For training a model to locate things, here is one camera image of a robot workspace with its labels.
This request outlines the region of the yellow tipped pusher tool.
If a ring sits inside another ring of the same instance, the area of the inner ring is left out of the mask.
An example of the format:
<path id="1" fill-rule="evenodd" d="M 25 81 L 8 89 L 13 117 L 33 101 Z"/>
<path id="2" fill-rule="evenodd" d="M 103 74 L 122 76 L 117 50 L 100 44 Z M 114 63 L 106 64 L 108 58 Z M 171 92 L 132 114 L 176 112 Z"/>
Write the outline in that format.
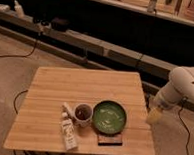
<path id="1" fill-rule="evenodd" d="M 163 109 L 160 107 L 152 107 L 147 116 L 147 123 L 149 125 L 156 123 L 162 117 Z"/>

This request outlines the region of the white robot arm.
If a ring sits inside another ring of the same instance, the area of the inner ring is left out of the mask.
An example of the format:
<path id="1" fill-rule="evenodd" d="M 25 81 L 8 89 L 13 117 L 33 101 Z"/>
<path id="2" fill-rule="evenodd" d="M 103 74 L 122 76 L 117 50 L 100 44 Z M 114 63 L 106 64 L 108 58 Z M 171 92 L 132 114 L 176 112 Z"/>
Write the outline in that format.
<path id="1" fill-rule="evenodd" d="M 175 67 L 169 72 L 169 80 L 154 96 L 154 106 L 147 116 L 147 123 L 156 123 L 164 110 L 177 105 L 184 97 L 194 103 L 194 67 Z"/>

